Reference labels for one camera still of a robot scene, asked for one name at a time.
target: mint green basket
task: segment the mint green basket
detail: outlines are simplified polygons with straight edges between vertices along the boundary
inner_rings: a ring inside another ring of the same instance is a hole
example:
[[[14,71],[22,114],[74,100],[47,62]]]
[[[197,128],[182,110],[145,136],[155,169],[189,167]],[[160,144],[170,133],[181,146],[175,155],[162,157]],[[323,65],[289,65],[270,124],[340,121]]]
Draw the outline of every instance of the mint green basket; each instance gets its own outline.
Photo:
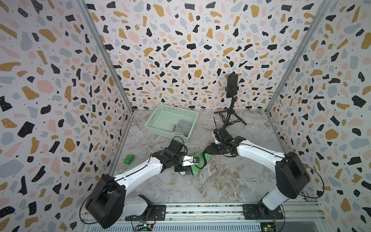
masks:
[[[194,125],[196,124],[197,117],[197,111],[186,110],[171,105],[158,104],[157,108],[144,126],[152,134],[158,134],[166,138],[174,138],[175,136],[179,136],[184,140],[184,142],[188,142]],[[181,119],[193,123],[192,129],[187,137],[173,133],[174,125],[177,124]]]

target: black mounting plate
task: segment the black mounting plate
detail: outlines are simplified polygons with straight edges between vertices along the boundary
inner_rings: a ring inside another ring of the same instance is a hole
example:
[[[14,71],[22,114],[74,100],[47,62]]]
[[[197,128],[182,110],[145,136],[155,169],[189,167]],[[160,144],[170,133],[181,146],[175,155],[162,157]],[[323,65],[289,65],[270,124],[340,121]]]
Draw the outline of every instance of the black mounting plate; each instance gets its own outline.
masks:
[[[155,215],[156,215],[156,221],[164,221],[165,213],[166,213],[166,205],[153,205],[151,216],[148,219],[144,219],[144,221],[154,221]],[[125,221],[128,221],[128,222],[139,221],[140,219],[142,218],[136,215],[125,217]]]
[[[242,205],[243,209],[243,216],[245,216],[245,220],[274,220],[276,216],[276,220],[283,219],[283,214],[281,207],[278,206],[275,210],[268,211],[268,215],[266,218],[262,218],[259,213],[258,204],[244,204]]]

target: green toy block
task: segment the green toy block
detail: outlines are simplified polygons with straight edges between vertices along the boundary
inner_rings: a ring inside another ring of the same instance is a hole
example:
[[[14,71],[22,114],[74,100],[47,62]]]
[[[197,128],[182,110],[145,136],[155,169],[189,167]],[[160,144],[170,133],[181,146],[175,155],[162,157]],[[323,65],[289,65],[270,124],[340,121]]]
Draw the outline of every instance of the green toy block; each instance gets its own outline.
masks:
[[[127,155],[124,159],[124,164],[130,165],[134,159],[134,155]]]

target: wall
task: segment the wall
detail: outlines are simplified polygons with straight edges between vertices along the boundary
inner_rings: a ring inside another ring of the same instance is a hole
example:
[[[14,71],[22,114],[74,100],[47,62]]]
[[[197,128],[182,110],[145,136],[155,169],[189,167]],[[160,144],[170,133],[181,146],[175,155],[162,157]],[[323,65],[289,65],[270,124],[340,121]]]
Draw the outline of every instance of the wall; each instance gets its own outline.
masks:
[[[321,2],[86,1],[135,109],[265,108]]]
[[[122,99],[73,2],[0,7],[0,230],[77,231],[125,129]]]
[[[334,1],[269,112],[285,149],[324,178],[333,231],[371,231],[370,3]]]

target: gray marble surface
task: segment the gray marble surface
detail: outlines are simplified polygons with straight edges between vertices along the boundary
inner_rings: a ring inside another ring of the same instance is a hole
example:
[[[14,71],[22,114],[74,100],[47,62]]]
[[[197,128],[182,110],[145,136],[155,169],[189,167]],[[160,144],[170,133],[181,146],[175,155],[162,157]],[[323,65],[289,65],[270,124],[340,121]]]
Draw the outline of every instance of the gray marble surface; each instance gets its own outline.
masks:
[[[141,164],[151,153],[169,145],[169,138],[151,134],[144,127],[152,113],[153,111],[135,112],[115,174]],[[262,147],[282,152],[264,112],[239,111],[237,113],[246,121],[247,126],[239,122],[227,127],[233,137],[239,135]],[[191,138],[186,143],[188,155],[197,153],[213,142],[211,135],[215,127],[213,116],[212,111],[199,111]],[[219,115],[215,115],[215,119],[218,126],[221,126]],[[123,163],[128,154],[135,155],[135,159],[129,166]],[[174,172],[174,168],[167,169],[149,178],[129,195],[144,194],[157,203],[258,202],[274,188],[275,184],[275,174],[263,165],[239,156],[227,158],[217,155],[210,158],[197,176],[182,176]],[[304,201],[304,199],[297,198],[293,201]]]

